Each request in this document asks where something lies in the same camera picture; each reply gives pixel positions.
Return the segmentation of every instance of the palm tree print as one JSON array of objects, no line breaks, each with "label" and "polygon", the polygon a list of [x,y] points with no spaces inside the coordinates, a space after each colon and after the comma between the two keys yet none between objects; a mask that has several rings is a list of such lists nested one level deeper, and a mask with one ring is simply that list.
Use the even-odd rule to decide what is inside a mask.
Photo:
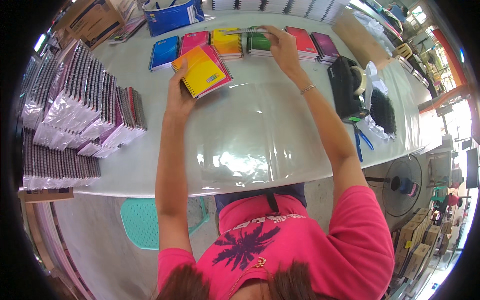
[{"label": "palm tree print", "polygon": [[238,239],[235,238],[230,232],[227,232],[224,236],[224,240],[216,240],[217,246],[232,246],[229,249],[224,249],[218,254],[216,259],[213,260],[213,265],[227,260],[225,266],[228,266],[233,261],[232,271],[240,264],[240,269],[243,271],[248,264],[255,259],[253,254],[260,254],[265,248],[272,243],[271,240],[274,235],[280,231],[280,227],[275,227],[269,232],[262,234],[264,224],[261,223],[251,233],[242,230],[239,232]]}]

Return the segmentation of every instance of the hand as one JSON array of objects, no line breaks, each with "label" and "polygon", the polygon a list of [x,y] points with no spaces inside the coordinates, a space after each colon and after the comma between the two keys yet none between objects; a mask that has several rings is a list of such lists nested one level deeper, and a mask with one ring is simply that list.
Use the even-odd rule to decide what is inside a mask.
[{"label": "hand", "polygon": [[264,34],[270,40],[270,51],[280,69],[290,79],[302,72],[297,50],[297,39],[290,33],[280,30],[274,26],[261,26],[268,30],[269,34]]},{"label": "hand", "polygon": [[181,68],[173,75],[168,84],[167,110],[165,115],[181,118],[186,121],[197,101],[193,98],[187,87],[181,82],[188,70],[186,59],[182,61]]}]

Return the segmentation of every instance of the green notebook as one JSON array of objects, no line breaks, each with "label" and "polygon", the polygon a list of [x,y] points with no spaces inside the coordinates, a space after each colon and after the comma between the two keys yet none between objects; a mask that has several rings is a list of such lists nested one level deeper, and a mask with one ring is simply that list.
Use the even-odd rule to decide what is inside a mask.
[{"label": "green notebook", "polygon": [[270,41],[261,33],[249,33],[247,35],[247,50],[254,56],[272,56]]}]

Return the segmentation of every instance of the blue-handled pliers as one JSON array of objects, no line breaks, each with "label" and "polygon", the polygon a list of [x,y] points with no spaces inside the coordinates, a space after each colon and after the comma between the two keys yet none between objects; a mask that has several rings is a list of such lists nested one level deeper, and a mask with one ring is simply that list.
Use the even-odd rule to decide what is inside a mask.
[{"label": "blue-handled pliers", "polygon": [[365,134],[363,134],[363,132],[361,132],[361,130],[357,127],[357,125],[353,124],[353,130],[355,131],[355,141],[357,142],[357,153],[359,155],[360,162],[363,162],[363,156],[361,155],[361,147],[360,147],[360,136],[367,143],[368,147],[370,147],[370,149],[372,150],[374,150],[373,145],[372,143],[370,143],[370,140],[368,139],[368,137]]}]

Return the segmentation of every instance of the fan grille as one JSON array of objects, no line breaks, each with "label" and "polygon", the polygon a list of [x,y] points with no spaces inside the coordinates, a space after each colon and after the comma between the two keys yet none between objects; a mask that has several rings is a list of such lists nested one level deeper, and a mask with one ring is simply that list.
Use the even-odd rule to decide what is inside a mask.
[{"label": "fan grille", "polygon": [[[409,178],[419,185],[419,190],[414,196],[401,194],[398,190],[392,190],[392,180],[394,177]],[[417,158],[408,155],[396,159],[390,166],[384,182],[382,194],[386,212],[391,216],[403,216],[412,209],[420,195],[423,173]]]}]

